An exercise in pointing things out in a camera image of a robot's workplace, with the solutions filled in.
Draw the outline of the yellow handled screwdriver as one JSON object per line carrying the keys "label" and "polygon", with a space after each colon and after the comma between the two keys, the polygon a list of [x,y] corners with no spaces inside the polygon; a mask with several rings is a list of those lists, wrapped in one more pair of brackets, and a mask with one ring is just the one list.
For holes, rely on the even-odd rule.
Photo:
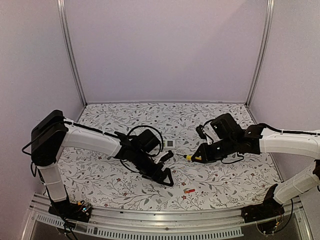
{"label": "yellow handled screwdriver", "polygon": [[198,156],[195,156],[193,157],[192,155],[187,155],[187,154],[184,154],[184,155],[181,155],[181,154],[178,154],[179,156],[182,156],[184,159],[188,160],[188,161],[201,161],[202,158],[201,157],[198,157]]}

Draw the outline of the red AA battery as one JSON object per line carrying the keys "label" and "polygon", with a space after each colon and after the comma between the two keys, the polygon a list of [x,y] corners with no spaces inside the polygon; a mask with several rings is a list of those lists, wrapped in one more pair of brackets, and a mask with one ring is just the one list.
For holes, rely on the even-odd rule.
{"label": "red AA battery", "polygon": [[193,193],[193,192],[195,192],[195,189],[188,189],[188,190],[184,191],[185,194],[189,194],[189,193]]}

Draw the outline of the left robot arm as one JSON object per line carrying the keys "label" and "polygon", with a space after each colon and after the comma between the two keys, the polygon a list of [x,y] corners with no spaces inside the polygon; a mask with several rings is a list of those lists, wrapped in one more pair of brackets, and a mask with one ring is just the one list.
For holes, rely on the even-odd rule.
{"label": "left robot arm", "polygon": [[138,135],[108,133],[76,123],[56,109],[31,131],[30,142],[21,151],[31,157],[55,209],[63,217],[70,217],[75,211],[74,205],[68,201],[58,168],[58,155],[64,148],[84,149],[130,162],[144,178],[168,187],[174,185],[171,170],[164,167],[174,154],[170,150],[164,152],[164,139],[159,130],[148,125],[140,128],[143,131]]}

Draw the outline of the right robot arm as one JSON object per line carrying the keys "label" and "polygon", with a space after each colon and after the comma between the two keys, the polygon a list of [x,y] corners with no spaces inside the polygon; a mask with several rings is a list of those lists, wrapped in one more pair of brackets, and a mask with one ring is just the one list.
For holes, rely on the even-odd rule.
{"label": "right robot arm", "polygon": [[312,158],[314,162],[290,179],[268,190],[258,213],[269,218],[288,200],[320,184],[320,132],[276,129],[265,123],[243,129],[231,114],[225,113],[208,121],[219,138],[217,142],[202,143],[192,155],[196,163],[212,163],[234,153],[282,153]]}

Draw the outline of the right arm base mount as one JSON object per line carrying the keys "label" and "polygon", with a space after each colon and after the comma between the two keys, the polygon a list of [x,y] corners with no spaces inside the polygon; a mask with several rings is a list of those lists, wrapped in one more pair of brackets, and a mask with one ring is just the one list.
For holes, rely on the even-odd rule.
{"label": "right arm base mount", "polygon": [[263,235],[272,235],[280,226],[285,210],[282,205],[272,206],[263,203],[248,205],[241,208],[241,216],[245,223],[256,223]]}

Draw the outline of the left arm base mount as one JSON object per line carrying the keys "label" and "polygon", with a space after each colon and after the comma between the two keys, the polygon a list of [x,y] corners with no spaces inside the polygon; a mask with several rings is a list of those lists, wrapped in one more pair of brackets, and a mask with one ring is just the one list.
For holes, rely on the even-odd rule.
{"label": "left arm base mount", "polygon": [[84,202],[83,200],[78,203],[74,203],[66,199],[59,202],[52,202],[48,212],[60,217],[61,219],[88,223],[91,218],[92,205],[88,202]]}

